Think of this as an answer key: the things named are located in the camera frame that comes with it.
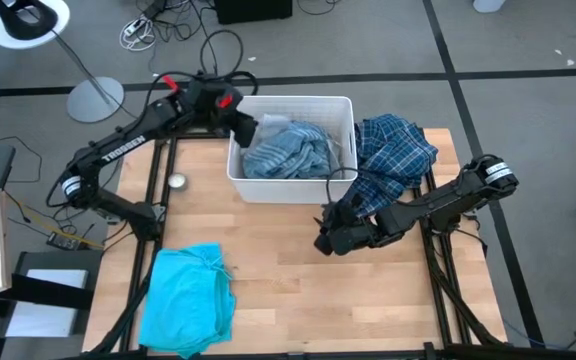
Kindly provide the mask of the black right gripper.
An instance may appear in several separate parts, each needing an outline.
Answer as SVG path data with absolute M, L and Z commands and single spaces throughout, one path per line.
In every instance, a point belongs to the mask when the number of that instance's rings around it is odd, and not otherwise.
M 314 221 L 320 232 L 314 246 L 326 256 L 374 248 L 384 239 L 384 234 L 370 218 L 357 217 L 350 206 L 339 202 L 322 204 L 321 215 L 314 217 Z

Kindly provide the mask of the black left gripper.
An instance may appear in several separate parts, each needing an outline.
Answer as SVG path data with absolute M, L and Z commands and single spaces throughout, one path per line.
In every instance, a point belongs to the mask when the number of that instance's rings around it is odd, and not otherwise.
M 250 145 L 258 125 L 251 115 L 238 110 L 244 95 L 225 80 L 193 80 L 190 101 L 196 114 L 207 120 L 211 129 L 233 131 L 240 148 Z

